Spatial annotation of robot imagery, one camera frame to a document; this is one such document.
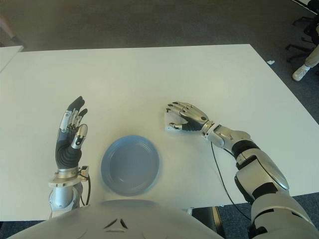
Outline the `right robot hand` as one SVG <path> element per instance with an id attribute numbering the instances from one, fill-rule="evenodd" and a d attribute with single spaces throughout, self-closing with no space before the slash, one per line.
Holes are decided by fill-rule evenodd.
<path id="1" fill-rule="evenodd" d="M 203 111 L 189 103 L 175 101 L 168 104 L 165 111 L 167 113 L 174 113 L 186 121 L 186 123 L 169 123 L 169 126 L 179 131 L 203 130 L 206 132 L 215 125 L 215 123 L 210 121 L 209 117 Z"/>

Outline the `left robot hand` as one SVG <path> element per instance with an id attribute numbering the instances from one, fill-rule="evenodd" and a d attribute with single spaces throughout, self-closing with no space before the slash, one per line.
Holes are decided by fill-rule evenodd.
<path id="1" fill-rule="evenodd" d="M 87 109 L 82 109 L 85 100 L 76 98 L 64 112 L 57 135 L 55 161 L 58 169 L 76 168 L 80 161 L 82 144 L 87 136 L 88 126 L 82 124 Z"/>

